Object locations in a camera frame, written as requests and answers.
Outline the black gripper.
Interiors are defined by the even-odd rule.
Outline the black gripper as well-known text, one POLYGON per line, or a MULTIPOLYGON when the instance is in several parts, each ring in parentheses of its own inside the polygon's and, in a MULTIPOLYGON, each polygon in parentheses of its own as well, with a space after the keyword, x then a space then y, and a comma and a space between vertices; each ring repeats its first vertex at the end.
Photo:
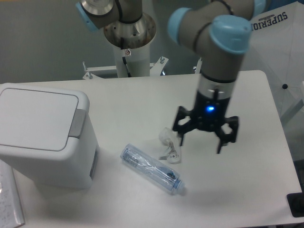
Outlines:
POLYGON ((191 111, 183 106, 179 106, 172 130, 177 132, 180 139, 179 144, 183 145, 184 135, 194 129, 206 132, 214 132, 219 138, 217 154, 220 154, 221 148, 228 143, 237 141, 239 117, 225 117, 230 97, 226 99, 213 100, 197 92, 194 107, 191 111), (228 124, 230 133, 225 133, 222 129, 224 124, 228 124))

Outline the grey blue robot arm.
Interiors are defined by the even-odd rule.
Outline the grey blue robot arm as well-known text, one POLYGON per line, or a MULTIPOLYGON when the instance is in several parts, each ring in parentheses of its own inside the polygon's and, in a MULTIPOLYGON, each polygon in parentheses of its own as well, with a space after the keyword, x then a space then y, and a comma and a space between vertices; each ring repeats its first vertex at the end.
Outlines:
MULTIPOLYGON (((179 8, 168 20, 170 38, 202 59, 200 80, 192 110, 179 107, 173 131, 180 138, 194 129, 213 132, 219 147, 234 143, 238 117, 226 117, 226 110, 249 48, 250 20, 267 11, 268 0, 212 0, 197 9, 179 8)), ((155 37, 156 26, 143 12, 140 0, 81 0, 76 8, 91 31, 103 29, 117 54, 119 77, 147 76, 150 60, 138 55, 155 37)))

